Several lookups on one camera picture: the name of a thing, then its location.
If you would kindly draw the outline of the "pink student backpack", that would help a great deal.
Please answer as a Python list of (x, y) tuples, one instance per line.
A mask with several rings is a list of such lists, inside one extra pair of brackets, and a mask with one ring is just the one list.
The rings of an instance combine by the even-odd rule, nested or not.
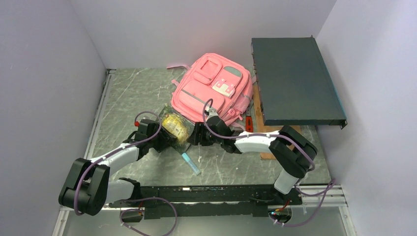
[(212, 107), (227, 126), (245, 129), (242, 120), (253, 97), (251, 73), (242, 65), (215, 53), (196, 60), (176, 85), (172, 107), (192, 122), (202, 122), (204, 104), (213, 99)]

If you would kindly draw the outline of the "shiny gold foil book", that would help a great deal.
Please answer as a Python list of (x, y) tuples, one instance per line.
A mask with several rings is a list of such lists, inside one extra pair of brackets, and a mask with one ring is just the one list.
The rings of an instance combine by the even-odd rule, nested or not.
[(195, 124), (182, 116), (169, 104), (165, 104), (159, 113), (159, 117), (161, 118), (163, 128), (177, 139), (171, 144), (173, 149), (179, 154), (185, 153), (190, 146), (188, 138), (193, 133)]

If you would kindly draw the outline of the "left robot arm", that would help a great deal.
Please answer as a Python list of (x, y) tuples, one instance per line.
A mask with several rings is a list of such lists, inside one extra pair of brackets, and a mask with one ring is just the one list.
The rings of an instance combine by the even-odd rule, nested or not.
[(74, 209), (77, 215), (98, 214), (104, 205), (123, 200), (136, 206), (142, 199), (141, 184), (121, 177), (110, 177), (123, 167), (140, 160), (150, 149), (162, 152), (178, 139), (159, 122), (136, 121), (133, 131), (116, 149), (90, 160), (76, 159), (60, 191), (58, 202)]

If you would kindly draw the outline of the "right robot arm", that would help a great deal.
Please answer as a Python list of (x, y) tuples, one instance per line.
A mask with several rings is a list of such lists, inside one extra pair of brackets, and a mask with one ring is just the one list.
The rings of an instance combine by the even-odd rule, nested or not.
[(290, 126), (267, 133), (253, 133), (232, 130), (219, 117), (196, 123), (187, 141), (194, 146), (219, 144), (228, 153), (272, 154), (282, 167), (271, 190), (271, 198), (277, 204), (285, 203), (294, 186), (315, 169), (314, 159), (318, 153), (309, 140)]

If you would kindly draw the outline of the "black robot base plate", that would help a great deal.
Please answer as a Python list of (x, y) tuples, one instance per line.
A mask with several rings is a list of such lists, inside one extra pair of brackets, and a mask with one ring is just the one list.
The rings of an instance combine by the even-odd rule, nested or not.
[(302, 199), (292, 189), (284, 195), (272, 184), (246, 185), (195, 185), (195, 186), (142, 186), (141, 202), (119, 200), (110, 203), (111, 208), (143, 207), (145, 219), (162, 217), (228, 216), (251, 215), (267, 217), (275, 207), (299, 206)]

